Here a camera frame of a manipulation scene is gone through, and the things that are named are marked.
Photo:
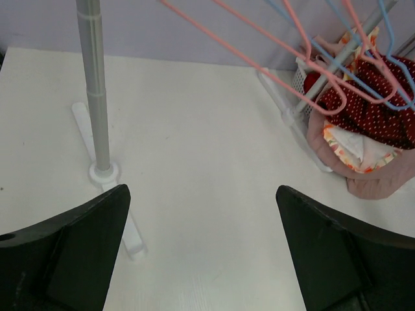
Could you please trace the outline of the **red polka dot skirt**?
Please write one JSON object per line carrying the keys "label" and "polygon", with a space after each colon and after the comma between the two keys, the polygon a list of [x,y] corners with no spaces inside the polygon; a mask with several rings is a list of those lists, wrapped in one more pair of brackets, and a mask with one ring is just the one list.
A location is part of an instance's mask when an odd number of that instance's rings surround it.
{"label": "red polka dot skirt", "polygon": [[[414,99],[414,94],[403,71],[397,65],[389,62],[385,56],[381,55],[381,58],[411,100]],[[397,57],[397,60],[407,66],[414,81],[414,61],[400,57]],[[382,98],[386,98],[392,92],[391,85],[376,66],[363,60],[357,60],[355,73],[357,73],[357,78]],[[347,105],[339,114],[327,116],[328,122],[389,146],[404,150],[414,149],[414,110],[408,108],[395,111],[385,104],[371,104],[348,88],[343,86],[341,88],[347,97]],[[407,104],[398,92],[389,100],[389,103],[398,107]],[[322,93],[320,99],[317,100],[317,104],[326,110],[334,110],[340,107],[342,100],[331,87]]]}

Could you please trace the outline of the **pink wire hanger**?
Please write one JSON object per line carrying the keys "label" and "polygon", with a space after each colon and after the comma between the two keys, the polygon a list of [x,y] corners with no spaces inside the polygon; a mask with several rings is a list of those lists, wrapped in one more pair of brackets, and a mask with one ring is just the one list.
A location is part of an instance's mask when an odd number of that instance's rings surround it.
{"label": "pink wire hanger", "polygon": [[361,46],[360,58],[366,62],[374,64],[378,68],[378,70],[385,76],[385,78],[390,82],[394,90],[398,89],[400,91],[403,91],[403,87],[401,86],[401,84],[390,72],[388,66],[384,63],[383,59],[377,52],[377,49],[373,47],[372,42],[368,39],[366,31],[363,30],[363,27],[359,21],[359,18],[357,17],[357,14],[351,1],[342,1],[342,4],[347,8],[350,16],[353,18],[355,22],[355,26],[358,27],[360,34],[363,35],[363,44]]}

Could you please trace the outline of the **orange floral skirt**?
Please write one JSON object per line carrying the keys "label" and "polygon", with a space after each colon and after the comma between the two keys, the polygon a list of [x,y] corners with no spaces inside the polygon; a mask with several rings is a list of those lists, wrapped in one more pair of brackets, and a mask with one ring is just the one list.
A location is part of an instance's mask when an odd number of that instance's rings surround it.
{"label": "orange floral skirt", "polygon": [[[375,30],[369,34],[369,39],[375,47],[378,34],[379,27],[375,27]],[[330,56],[334,57],[340,53],[344,44],[349,42],[349,39],[350,35],[347,32],[338,43],[328,43],[320,36],[314,37],[314,40]],[[352,66],[347,66],[347,68],[354,69],[354,73],[357,74],[357,61],[353,61]],[[352,171],[359,174],[368,174],[385,166],[400,154],[401,149],[377,142],[361,133],[355,133],[351,128],[348,125],[332,124],[326,119],[322,135],[335,155]]]}

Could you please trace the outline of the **pink skirt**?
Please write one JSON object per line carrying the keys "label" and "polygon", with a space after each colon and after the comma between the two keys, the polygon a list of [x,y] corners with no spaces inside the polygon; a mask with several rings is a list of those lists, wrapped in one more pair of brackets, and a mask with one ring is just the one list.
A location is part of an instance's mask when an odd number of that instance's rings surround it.
{"label": "pink skirt", "polygon": [[335,155],[324,140],[322,130],[327,116],[313,110],[310,114],[307,142],[323,164],[333,172],[346,178],[348,191],[365,200],[381,200],[391,196],[414,177],[414,149],[401,149],[391,162],[368,174],[359,174],[349,169]]}

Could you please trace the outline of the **blue hanger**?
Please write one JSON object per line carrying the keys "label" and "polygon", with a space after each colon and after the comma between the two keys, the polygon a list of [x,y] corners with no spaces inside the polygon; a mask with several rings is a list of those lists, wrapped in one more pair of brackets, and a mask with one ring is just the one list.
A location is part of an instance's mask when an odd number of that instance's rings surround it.
{"label": "blue hanger", "polygon": [[[375,18],[375,10],[370,14],[370,16],[366,19],[364,23],[361,23],[363,30],[366,31],[367,37],[369,39],[369,34],[375,30],[375,27],[380,23],[384,22],[383,20]],[[373,89],[368,87],[364,84],[361,80],[356,77],[354,73],[355,70],[352,68],[347,68],[347,66],[352,66],[353,61],[362,60],[360,58],[361,55],[361,46],[351,37],[349,30],[347,34],[350,35],[349,42],[344,44],[344,48],[342,48],[340,54],[336,57],[331,56],[329,59],[331,64],[335,66],[335,69],[340,70],[344,73],[344,78],[350,78],[356,81],[361,87],[364,88],[370,95],[373,95],[376,99],[379,99],[382,103],[386,104],[389,108],[393,110],[402,110],[405,108],[414,109],[414,99],[408,98],[408,96],[403,94],[403,91],[397,90],[397,92],[406,100],[406,104],[402,107],[394,106],[388,101],[384,100],[380,97],[378,93],[376,93]]]}
{"label": "blue hanger", "polygon": [[[338,16],[338,18],[341,20],[341,22],[346,26],[346,28],[349,30],[351,37],[360,45],[362,46],[363,41],[363,35],[360,34],[358,27],[356,27],[356,30],[352,30],[350,23],[348,20],[342,15],[340,10],[332,3],[332,1],[326,1],[326,3],[331,7],[332,11]],[[395,43],[395,30],[393,29],[393,25],[390,23],[390,19],[388,16],[389,10],[397,3],[397,1],[387,1],[386,3],[384,1],[377,1],[377,9],[375,10],[375,18],[380,19],[384,21],[385,29],[388,34],[388,42],[389,46],[387,48],[385,57],[386,59],[396,65],[398,68],[401,69],[402,73],[405,75],[405,78],[408,80],[408,83],[412,86],[414,86],[414,83],[412,82],[412,78],[410,75],[410,71],[408,70],[407,66],[398,60],[393,54],[392,49],[394,47]]]}

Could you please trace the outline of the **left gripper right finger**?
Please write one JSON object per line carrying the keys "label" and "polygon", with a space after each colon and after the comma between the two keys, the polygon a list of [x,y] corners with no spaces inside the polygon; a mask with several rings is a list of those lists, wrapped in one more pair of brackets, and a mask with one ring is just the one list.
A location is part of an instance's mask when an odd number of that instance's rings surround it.
{"label": "left gripper right finger", "polygon": [[307,310],[414,309],[414,238],[289,186],[276,203]]}

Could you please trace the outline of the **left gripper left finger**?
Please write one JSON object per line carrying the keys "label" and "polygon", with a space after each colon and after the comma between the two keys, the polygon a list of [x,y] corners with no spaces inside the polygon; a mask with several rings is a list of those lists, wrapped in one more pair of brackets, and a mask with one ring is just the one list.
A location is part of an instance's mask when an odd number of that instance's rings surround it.
{"label": "left gripper left finger", "polygon": [[127,185],[1,235],[2,310],[102,310],[130,207]]}

